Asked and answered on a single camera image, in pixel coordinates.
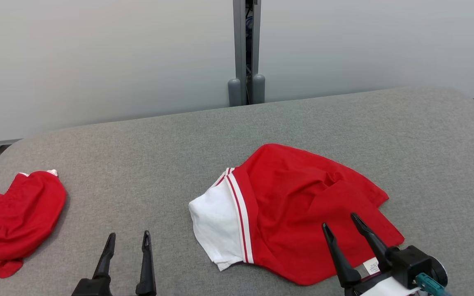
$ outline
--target white wall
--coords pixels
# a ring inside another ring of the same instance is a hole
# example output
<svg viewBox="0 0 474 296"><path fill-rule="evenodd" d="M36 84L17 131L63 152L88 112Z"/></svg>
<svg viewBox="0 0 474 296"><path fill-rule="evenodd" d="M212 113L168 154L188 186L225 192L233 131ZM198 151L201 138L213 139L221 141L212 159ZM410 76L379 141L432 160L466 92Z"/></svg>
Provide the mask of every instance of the white wall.
<svg viewBox="0 0 474 296"><path fill-rule="evenodd" d="M474 1L262 0L265 100L406 85L474 97Z"/></svg>
<svg viewBox="0 0 474 296"><path fill-rule="evenodd" d="M226 107L233 8L219 0L0 0L0 141Z"/></svg>

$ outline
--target gray table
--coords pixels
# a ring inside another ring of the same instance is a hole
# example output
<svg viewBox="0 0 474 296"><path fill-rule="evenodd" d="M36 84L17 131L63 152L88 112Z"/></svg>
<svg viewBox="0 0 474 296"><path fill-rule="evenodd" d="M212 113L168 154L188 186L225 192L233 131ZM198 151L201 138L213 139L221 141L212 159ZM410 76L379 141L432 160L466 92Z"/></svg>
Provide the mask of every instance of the gray table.
<svg viewBox="0 0 474 296"><path fill-rule="evenodd" d="M446 88L215 109L19 141L0 157L0 192L17 172L54 168L68 199L53 235L0 279L0 296L70 295L92 275L112 231L112 292L134 294L145 229L159 295L342 295L334 277L298 287L257 266L219 272L193 235L188 202L269 142L329 157L374 181L390 196L380 210L406 244L444 263L450 292L474 296L474 101Z"/></svg>

